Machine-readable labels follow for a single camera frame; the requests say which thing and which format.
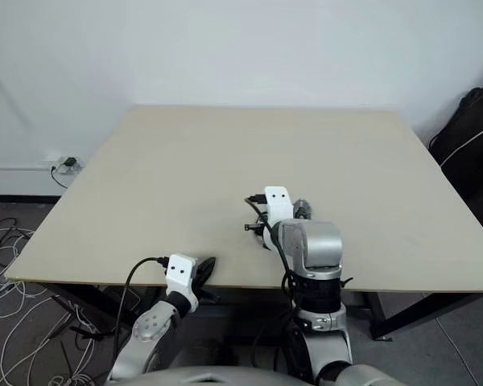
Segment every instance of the black connector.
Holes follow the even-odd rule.
[[[77,163],[77,160],[75,157],[68,157],[66,158],[66,161],[63,162],[63,165],[65,165],[66,167],[72,167],[76,163]]]
[[[83,339],[93,339],[96,342],[102,341],[104,338],[108,338],[110,336],[114,335],[113,331],[107,331],[107,332],[88,332],[86,330],[82,330],[81,328],[71,326],[70,330],[75,331],[77,334],[81,335],[81,338]]]
[[[264,204],[264,203],[266,203],[266,196],[265,195],[252,195],[252,196],[249,197],[249,201],[251,203]]]
[[[163,268],[168,268],[168,262],[170,261],[170,257],[165,256],[165,257],[156,257],[155,260],[160,263]]]

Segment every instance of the beige tabletop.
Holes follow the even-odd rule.
[[[6,275],[121,284],[179,252],[217,257],[211,285],[278,287],[278,255],[243,230],[243,199],[271,185],[340,228],[349,289],[483,291],[483,228],[387,111],[136,107]]]

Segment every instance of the wall socket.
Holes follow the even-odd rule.
[[[76,159],[76,162],[73,166],[64,165],[68,158]],[[82,158],[78,155],[61,155],[56,160],[47,160],[46,163],[50,169],[55,167],[56,171],[54,173],[57,173],[58,175],[76,175],[84,167]]]

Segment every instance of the black cable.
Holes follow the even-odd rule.
[[[283,279],[281,280],[281,290],[284,292],[285,295],[287,295],[287,298],[291,298],[291,295],[287,292],[287,279],[288,276],[286,273],[283,275]]]
[[[258,341],[261,338],[261,336],[263,335],[263,332],[265,332],[266,329],[271,324],[277,322],[282,317],[284,317],[284,316],[286,316],[286,315],[288,315],[292,312],[293,312],[293,310],[286,310],[286,311],[282,312],[281,314],[277,315],[275,318],[272,318],[270,321],[265,323],[265,325],[261,328],[261,330],[259,330],[259,332],[256,334],[256,336],[255,336],[255,338],[252,342],[252,346],[250,348],[250,362],[252,363],[253,368],[259,368],[258,363],[256,362],[256,346],[258,345]]]
[[[277,371],[277,366],[279,364],[279,350],[281,350],[280,346],[277,346],[274,350],[274,362],[272,365],[272,369],[276,372]]]
[[[2,235],[2,237],[0,237],[0,248],[3,246],[4,242],[5,242],[5,239],[6,237],[9,235],[10,231],[12,231],[13,229],[16,229],[16,225],[18,223],[18,219],[15,218],[15,217],[4,217],[3,219],[0,220],[0,223],[3,223],[5,221],[8,221],[8,220],[12,220],[13,221],[13,224],[9,227],[9,229]],[[0,262],[0,266],[2,268],[6,268],[7,265],[4,265]]]
[[[77,326],[77,328],[81,328],[82,326],[82,323],[79,322],[79,325]],[[85,349],[82,348],[81,346],[79,346],[79,331],[75,331],[75,336],[73,337],[73,344],[75,345],[75,348],[78,350],[78,351],[84,351]]]
[[[54,176],[54,171],[56,171],[57,169],[59,169],[58,167],[55,167],[55,166],[52,166],[52,168],[50,169],[50,176],[52,177],[52,179],[54,181],[56,181],[57,185],[59,185],[60,187],[63,187],[64,189],[68,189],[68,187],[66,185],[63,185],[62,183],[60,183],[59,181],[57,181],[56,177]]]
[[[347,283],[349,283],[352,280],[354,280],[354,277],[350,277],[349,279],[345,279],[345,280],[340,281],[341,288],[345,288]]]
[[[30,236],[28,236],[28,235],[27,235],[27,234],[26,234],[24,231],[22,231],[20,228],[18,228],[18,227],[14,227],[14,230],[15,230],[16,232],[20,232],[20,233],[22,234],[22,236],[23,236],[23,237],[25,237],[27,240],[30,240],[30,239],[31,239],[31,237],[30,237]]]
[[[254,211],[258,214],[258,217],[261,219],[261,221],[265,225],[265,228],[268,230],[268,232],[270,234],[270,240],[272,241],[272,243],[277,248],[277,252],[279,254],[279,257],[281,258],[281,262],[283,263],[285,275],[287,276],[288,286],[290,288],[290,293],[288,294],[288,297],[290,297],[291,296],[291,288],[293,286],[293,276],[291,274],[290,266],[288,265],[287,257],[284,254],[283,247],[281,247],[281,244],[279,243],[279,241],[275,239],[274,234],[272,232],[272,227],[270,226],[270,224],[268,224],[268,220],[262,214],[262,212],[259,210],[259,208],[252,201],[250,201],[250,199],[248,199],[248,198],[245,199],[245,202],[248,203],[250,205],[250,207],[252,207],[254,209]]]
[[[122,311],[123,311],[123,302],[126,299],[126,292],[127,289],[129,288],[130,284],[130,279],[132,279],[134,272],[136,272],[136,269],[147,261],[158,261],[158,258],[156,257],[147,257],[146,259],[143,259],[139,261],[129,272],[129,276],[127,276],[126,284],[123,286],[123,292],[122,292],[122,298],[120,299],[120,305],[118,306],[118,314],[116,317],[116,323],[114,325],[114,341],[113,341],[113,365],[114,361],[116,360],[118,356],[118,340],[120,337],[120,322],[122,320]]]
[[[7,238],[6,238],[6,239],[3,241],[3,244],[5,245],[5,244],[7,244],[7,242],[8,242],[9,240],[18,239],[18,238],[20,238],[20,237],[23,237],[23,236],[22,236],[22,235],[10,235],[9,237],[7,237]]]
[[[70,359],[68,358],[68,354],[66,353],[66,349],[64,348],[63,341],[60,340],[59,345],[61,346],[61,350],[63,351],[64,360],[66,361],[66,366],[68,367],[68,373],[71,376],[71,374],[73,374],[73,369],[72,369],[72,365],[70,364]]]
[[[72,315],[71,318],[69,318],[66,322],[63,324],[59,325],[48,337],[47,339],[54,339],[56,336],[60,335],[63,333],[64,330],[66,330],[66,327],[68,327],[70,324],[73,323],[73,319],[75,317]]]
[[[266,217],[267,215],[268,215],[267,211],[262,211],[261,215],[258,215],[258,217],[256,217],[256,221],[254,221],[254,222],[257,223],[262,218],[262,216],[265,216],[265,218],[267,218]]]

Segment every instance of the black bag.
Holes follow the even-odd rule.
[[[429,152],[483,226],[483,88],[460,101]]]

